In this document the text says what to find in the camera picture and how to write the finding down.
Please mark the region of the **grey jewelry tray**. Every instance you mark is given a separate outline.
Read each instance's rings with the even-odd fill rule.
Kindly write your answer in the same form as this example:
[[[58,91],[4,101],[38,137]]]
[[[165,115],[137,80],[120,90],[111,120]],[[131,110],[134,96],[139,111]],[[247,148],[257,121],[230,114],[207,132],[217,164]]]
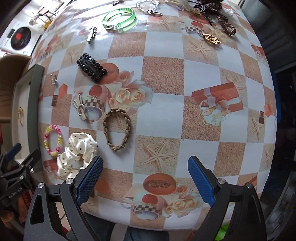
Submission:
[[[13,145],[20,143],[15,160],[21,164],[35,149],[39,149],[38,104],[44,67],[32,66],[15,84],[11,103],[11,137]]]

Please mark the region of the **patterned checkered tablecloth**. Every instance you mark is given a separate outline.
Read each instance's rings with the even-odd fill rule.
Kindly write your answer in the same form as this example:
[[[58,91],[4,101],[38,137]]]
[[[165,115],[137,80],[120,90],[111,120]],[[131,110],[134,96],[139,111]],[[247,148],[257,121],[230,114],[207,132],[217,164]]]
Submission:
[[[104,161],[82,209],[134,227],[196,230],[209,206],[188,172],[191,156],[216,177],[251,183],[261,195],[275,147],[275,93],[264,51],[241,9],[223,3],[234,36],[165,3],[161,16],[137,11],[133,28],[110,32],[101,21],[112,10],[109,1],[64,8],[32,59],[45,68],[39,136],[51,124],[65,141],[88,133]],[[93,26],[96,36],[87,44]],[[77,65],[83,53],[107,70],[99,83]],[[79,93],[88,121],[73,105]]]

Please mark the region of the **green translucent bangle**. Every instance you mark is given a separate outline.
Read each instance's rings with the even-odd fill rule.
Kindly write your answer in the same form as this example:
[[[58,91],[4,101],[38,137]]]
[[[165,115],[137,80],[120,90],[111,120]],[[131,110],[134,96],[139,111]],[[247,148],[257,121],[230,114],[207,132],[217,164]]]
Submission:
[[[119,8],[109,11],[101,21],[106,30],[125,32],[135,26],[137,17],[131,8]]]

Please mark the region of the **silver dark hair clip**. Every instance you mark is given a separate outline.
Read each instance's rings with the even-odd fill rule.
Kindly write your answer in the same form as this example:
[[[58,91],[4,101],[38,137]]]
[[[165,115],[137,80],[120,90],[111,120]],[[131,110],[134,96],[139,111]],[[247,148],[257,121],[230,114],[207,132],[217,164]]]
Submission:
[[[91,44],[92,40],[95,38],[96,36],[96,31],[97,31],[97,27],[93,26],[89,29],[89,34],[87,36],[87,44]]]

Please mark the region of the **beige bunny ear hair clip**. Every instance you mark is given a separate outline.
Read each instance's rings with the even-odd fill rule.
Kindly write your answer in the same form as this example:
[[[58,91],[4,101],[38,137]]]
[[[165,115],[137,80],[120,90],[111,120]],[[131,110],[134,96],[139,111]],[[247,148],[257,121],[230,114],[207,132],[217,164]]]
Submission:
[[[80,93],[76,94],[74,96],[73,105],[74,105],[75,109],[77,110],[77,114],[79,115],[81,120],[88,121],[88,118],[85,114],[85,105],[84,105],[84,102],[83,102],[83,99],[82,99],[82,96]]]

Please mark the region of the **black beaded rectangular hair clip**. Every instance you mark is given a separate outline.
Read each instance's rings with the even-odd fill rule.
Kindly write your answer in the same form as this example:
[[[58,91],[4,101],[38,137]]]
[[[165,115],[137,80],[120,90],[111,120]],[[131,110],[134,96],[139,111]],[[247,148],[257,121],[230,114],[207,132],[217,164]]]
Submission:
[[[99,83],[107,75],[107,70],[87,53],[83,53],[76,63],[94,83]]]

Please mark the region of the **cream polka dot scrunchie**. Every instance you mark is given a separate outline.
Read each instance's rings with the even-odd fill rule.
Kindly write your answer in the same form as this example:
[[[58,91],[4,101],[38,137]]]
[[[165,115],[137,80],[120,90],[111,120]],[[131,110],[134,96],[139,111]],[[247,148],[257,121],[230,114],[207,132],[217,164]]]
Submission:
[[[65,144],[64,152],[57,157],[57,176],[61,180],[74,178],[87,168],[97,155],[98,144],[88,133],[72,133]]]

